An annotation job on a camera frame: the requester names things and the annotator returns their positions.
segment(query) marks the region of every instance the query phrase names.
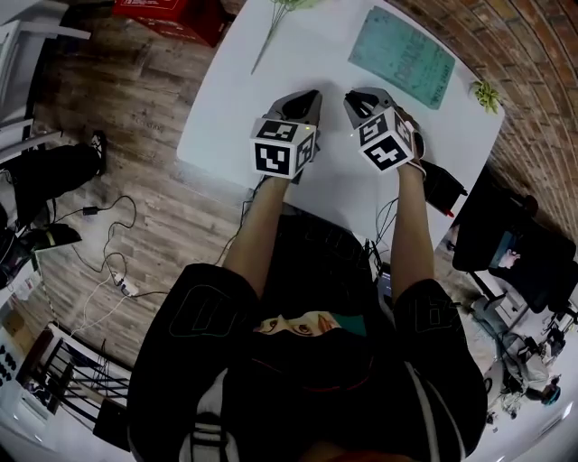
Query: red box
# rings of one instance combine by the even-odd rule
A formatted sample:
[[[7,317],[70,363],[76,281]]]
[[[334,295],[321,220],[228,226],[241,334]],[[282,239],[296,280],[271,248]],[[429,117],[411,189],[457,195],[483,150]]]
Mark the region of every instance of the red box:
[[[227,20],[219,0],[117,0],[122,14],[166,37],[214,47]]]

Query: white table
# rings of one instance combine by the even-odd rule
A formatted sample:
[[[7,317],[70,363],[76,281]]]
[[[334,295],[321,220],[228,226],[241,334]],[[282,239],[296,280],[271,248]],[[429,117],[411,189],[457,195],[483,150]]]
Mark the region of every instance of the white table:
[[[425,159],[444,167],[470,191],[496,140],[503,109],[499,108],[498,115],[486,114],[468,96],[475,77],[457,58],[437,111],[348,63],[361,26],[374,5],[433,38],[383,1],[324,0],[313,9],[285,17],[251,76],[271,24],[273,4],[248,0],[203,80],[177,149],[179,158],[214,176],[255,187],[258,176],[251,171],[249,135],[256,117],[280,97],[317,88],[323,93],[321,151],[305,168],[301,184],[287,191],[285,201],[375,239],[377,210],[397,197],[397,175],[390,172],[377,176],[357,153],[359,147],[350,136],[353,130],[343,98],[355,87],[382,87],[422,126],[429,151]],[[458,200],[452,209],[454,214],[464,201],[465,197]],[[432,243],[437,246],[452,219],[430,206],[428,219]],[[388,245],[392,235],[393,226],[384,237]]]

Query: wooden floor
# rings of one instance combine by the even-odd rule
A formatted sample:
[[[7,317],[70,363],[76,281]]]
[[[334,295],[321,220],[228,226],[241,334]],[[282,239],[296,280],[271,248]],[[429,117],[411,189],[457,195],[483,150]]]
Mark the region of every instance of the wooden floor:
[[[217,260],[237,231],[246,194],[176,159],[187,115],[215,50],[164,39],[123,18],[76,25],[92,31],[92,38],[55,47],[42,79],[35,129],[64,129],[62,143],[84,142],[93,130],[103,130],[109,140],[108,171],[59,198],[57,216],[88,205],[108,206],[121,194],[131,196],[137,207],[135,227],[119,228],[108,249],[126,256],[128,280],[140,292],[168,291],[185,265]],[[132,214],[130,202],[122,200],[91,220],[78,214],[65,222],[83,237],[76,246],[79,254],[100,267],[108,226],[114,220],[129,223]],[[40,260],[58,321],[80,327],[86,300],[107,279],[107,271],[92,272],[71,247],[44,253]],[[119,261],[111,262],[121,270]],[[451,291],[461,286],[446,257],[438,268]],[[103,284],[87,306],[87,324],[109,313],[121,298],[111,281]],[[107,352],[131,365],[163,298],[125,300],[99,325],[78,335],[97,347],[105,339]],[[35,334],[53,319],[41,289],[13,305]]]

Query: brick wall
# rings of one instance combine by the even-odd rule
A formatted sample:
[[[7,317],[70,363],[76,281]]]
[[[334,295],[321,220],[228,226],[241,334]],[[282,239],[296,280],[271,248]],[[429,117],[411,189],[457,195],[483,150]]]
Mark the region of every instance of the brick wall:
[[[387,0],[500,93],[489,162],[578,242],[578,5],[574,0]]]

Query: sneaker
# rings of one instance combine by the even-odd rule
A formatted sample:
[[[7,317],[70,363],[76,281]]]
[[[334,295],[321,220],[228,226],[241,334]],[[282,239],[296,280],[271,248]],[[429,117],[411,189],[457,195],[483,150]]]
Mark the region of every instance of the sneaker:
[[[90,147],[98,154],[100,166],[98,167],[97,175],[102,176],[107,171],[107,137],[104,132],[95,130],[90,141]]]

